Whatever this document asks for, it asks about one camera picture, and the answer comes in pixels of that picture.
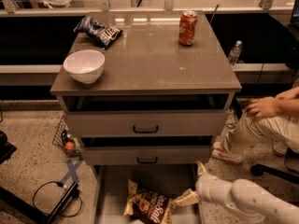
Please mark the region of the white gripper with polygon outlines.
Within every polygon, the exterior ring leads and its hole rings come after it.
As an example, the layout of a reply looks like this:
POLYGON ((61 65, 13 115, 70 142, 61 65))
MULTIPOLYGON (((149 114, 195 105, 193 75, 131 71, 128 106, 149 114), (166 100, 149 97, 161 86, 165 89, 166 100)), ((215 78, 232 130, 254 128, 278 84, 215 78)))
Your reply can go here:
POLYGON ((199 203, 201 198, 205 202, 228 207, 233 202, 231 194, 233 183, 222 180, 215 175, 208 175, 205 165, 200 161, 196 164, 197 175, 200 176, 195 184, 196 191, 187 189, 174 200, 174 203, 177 206, 193 205, 199 203))

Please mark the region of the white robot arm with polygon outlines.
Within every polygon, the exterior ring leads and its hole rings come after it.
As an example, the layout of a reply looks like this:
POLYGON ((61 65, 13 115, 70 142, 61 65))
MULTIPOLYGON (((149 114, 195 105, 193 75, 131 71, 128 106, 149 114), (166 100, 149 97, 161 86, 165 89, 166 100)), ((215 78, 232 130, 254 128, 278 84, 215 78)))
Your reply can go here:
POLYGON ((277 224, 299 224, 299 208, 274 196, 247 179, 229 182, 210 174, 203 163, 197 163, 195 190, 187 189, 174 200, 176 206, 200 202, 216 203, 243 219, 258 224, 266 217, 277 224))

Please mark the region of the person's hand on knee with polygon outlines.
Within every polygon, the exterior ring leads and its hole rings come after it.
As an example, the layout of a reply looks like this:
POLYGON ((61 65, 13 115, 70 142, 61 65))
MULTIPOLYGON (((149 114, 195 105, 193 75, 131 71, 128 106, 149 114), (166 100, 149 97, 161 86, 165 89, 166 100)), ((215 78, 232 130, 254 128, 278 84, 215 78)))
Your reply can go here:
POLYGON ((245 113, 252 119, 271 118, 282 113, 280 100, 274 97, 253 99, 245 108, 245 113))

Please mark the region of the person's second hand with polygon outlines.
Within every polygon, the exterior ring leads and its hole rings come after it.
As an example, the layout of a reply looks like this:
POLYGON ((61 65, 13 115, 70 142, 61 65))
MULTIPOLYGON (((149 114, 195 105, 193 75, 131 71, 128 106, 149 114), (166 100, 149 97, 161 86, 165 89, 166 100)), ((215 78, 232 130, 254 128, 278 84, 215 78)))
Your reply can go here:
POLYGON ((291 88, 276 95, 279 100, 291 100, 299 97, 299 87, 291 88))

